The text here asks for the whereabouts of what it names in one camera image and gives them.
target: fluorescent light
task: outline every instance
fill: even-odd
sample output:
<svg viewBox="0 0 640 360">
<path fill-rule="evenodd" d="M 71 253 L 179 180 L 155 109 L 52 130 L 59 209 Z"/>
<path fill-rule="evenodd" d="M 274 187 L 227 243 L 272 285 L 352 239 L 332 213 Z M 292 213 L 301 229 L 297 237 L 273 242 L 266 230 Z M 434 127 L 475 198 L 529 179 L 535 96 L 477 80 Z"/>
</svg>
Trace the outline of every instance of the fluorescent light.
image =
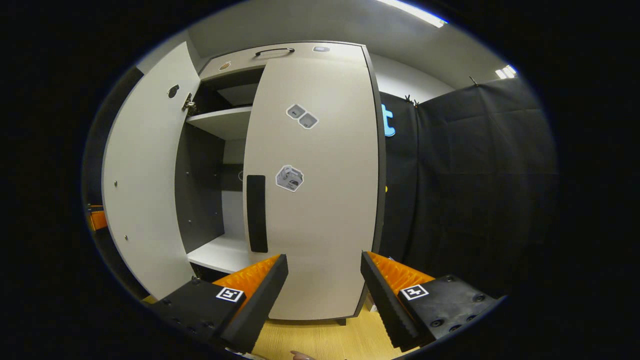
<svg viewBox="0 0 640 360">
<path fill-rule="evenodd" d="M 496 74 L 498 74 L 498 76 L 499 76 L 501 79 L 506 79 L 506 78 L 507 78 L 507 75 L 505 75 L 505 74 L 502 72 L 502 70 L 496 70 L 496 71 L 495 71 L 495 73 L 496 73 Z"/>
<path fill-rule="evenodd" d="M 507 78 L 509 79 L 513 79 L 516 76 L 511 72 L 511 70 L 509 70 L 508 67 L 504 68 L 502 71 L 504 71 L 504 73 L 507 75 Z"/>
<path fill-rule="evenodd" d="M 433 16 L 424 10 L 420 10 L 418 8 L 414 8 L 411 5 L 405 4 L 402 1 L 398 0 L 378 0 L 381 3 L 385 3 L 389 6 L 393 6 L 394 8 L 400 9 L 404 12 L 408 12 L 411 15 L 418 17 L 431 25 L 434 25 L 436 28 L 441 28 L 444 24 L 447 24 L 446 21 L 440 19 L 439 17 Z"/>
</svg>

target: white cabinet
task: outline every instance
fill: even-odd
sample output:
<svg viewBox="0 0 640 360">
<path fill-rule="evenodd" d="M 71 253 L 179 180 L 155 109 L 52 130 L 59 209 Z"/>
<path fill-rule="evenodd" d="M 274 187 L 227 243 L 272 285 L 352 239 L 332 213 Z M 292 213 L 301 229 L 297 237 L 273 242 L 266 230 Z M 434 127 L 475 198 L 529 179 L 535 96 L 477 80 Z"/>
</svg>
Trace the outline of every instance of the white cabinet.
<svg viewBox="0 0 640 360">
<path fill-rule="evenodd" d="M 251 84 L 255 95 L 245 106 L 192 117 L 182 110 L 198 87 L 202 97 Z M 241 166 L 243 186 L 222 192 L 224 234 L 187 254 L 172 186 L 180 130 L 191 125 L 225 141 L 224 162 Z M 363 299 L 360 253 L 376 250 L 380 237 L 384 153 L 364 46 L 268 45 L 214 58 L 198 76 L 182 44 L 140 81 L 111 130 L 103 168 L 109 229 L 127 266 L 157 298 L 189 280 L 189 262 L 235 272 L 282 253 L 289 275 L 270 318 L 354 316 Z M 302 173 L 295 192 L 276 184 L 285 165 Z M 264 176 L 258 211 L 247 201 L 256 194 L 247 176 Z M 262 227 L 255 227 L 248 215 L 260 213 Z"/>
</svg>

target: black curtain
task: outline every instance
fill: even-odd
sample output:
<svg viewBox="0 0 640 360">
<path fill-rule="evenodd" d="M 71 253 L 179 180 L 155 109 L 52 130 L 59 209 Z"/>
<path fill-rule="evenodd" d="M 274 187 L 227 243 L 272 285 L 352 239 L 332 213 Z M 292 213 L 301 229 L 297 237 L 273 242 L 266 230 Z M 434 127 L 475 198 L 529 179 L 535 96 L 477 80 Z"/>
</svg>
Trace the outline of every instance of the black curtain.
<svg viewBox="0 0 640 360">
<path fill-rule="evenodd" d="M 457 275 L 494 297 L 509 293 L 526 271 L 527 248 L 542 243 L 554 211 L 555 145 L 539 102 L 515 78 L 406 105 L 415 115 L 402 122 L 416 121 L 415 180 L 410 136 L 394 146 L 397 131 L 387 138 L 387 167 L 403 177 L 387 172 L 380 253 L 435 277 Z M 415 184 L 415 200 L 409 190 L 392 193 L 399 187 L 394 181 Z M 396 214 L 408 209 L 406 229 L 408 221 Z"/>
</svg>

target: white wall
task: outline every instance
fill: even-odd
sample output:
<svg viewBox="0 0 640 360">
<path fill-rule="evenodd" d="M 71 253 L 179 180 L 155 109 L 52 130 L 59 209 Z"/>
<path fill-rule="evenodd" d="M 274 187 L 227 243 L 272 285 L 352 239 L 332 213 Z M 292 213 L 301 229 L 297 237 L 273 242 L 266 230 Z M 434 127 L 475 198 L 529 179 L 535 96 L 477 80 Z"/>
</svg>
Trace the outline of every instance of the white wall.
<svg viewBox="0 0 640 360">
<path fill-rule="evenodd" d="M 378 89 L 381 92 L 402 98 L 411 95 L 412 100 L 425 102 L 455 90 L 418 69 L 380 55 L 369 55 L 371 55 L 373 69 L 376 72 Z"/>
<path fill-rule="evenodd" d="M 193 66 L 196 71 L 199 71 L 206 62 L 205 59 L 200 57 L 198 54 L 198 50 L 193 45 L 193 41 L 191 41 L 191 37 L 189 36 L 189 32 L 187 30 L 181 31 L 176 35 L 170 37 L 162 44 L 158 45 L 155 49 L 151 50 L 147 55 L 145 55 L 142 59 L 138 61 L 136 64 L 137 68 L 142 71 L 142 73 L 146 74 L 151 70 L 153 66 L 155 66 L 161 58 L 163 58 L 169 51 L 173 50 L 174 47 L 180 45 L 183 42 L 187 42 L 187 49 L 189 50 L 189 57 L 191 57 L 191 62 L 193 62 Z"/>
</svg>

